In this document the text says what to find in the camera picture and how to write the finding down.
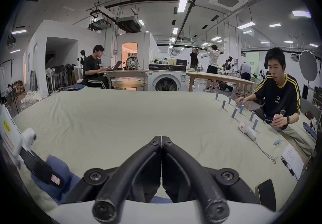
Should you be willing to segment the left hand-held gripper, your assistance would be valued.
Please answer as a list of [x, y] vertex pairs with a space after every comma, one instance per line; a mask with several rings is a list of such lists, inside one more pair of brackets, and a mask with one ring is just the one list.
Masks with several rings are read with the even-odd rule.
[[64, 186], [63, 178], [32, 151], [36, 139], [33, 129], [21, 132], [5, 105], [0, 107], [0, 132], [3, 145], [15, 166], [24, 164], [40, 181], [58, 188]]

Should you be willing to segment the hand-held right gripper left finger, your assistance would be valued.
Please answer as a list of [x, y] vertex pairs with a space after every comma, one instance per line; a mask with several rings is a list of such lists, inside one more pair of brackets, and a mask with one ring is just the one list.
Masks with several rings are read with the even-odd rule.
[[87, 170], [63, 204], [94, 201], [94, 219], [116, 224], [121, 220], [124, 202], [151, 202], [161, 185], [160, 179], [161, 136], [155, 136], [119, 167]]

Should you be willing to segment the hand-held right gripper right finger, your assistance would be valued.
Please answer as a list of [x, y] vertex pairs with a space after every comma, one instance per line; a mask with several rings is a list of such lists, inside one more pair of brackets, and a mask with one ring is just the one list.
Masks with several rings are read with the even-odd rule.
[[228, 202], [258, 204], [252, 189], [232, 168], [203, 167], [167, 136], [161, 136], [163, 187], [172, 202], [197, 201], [204, 223], [223, 223], [231, 213]]

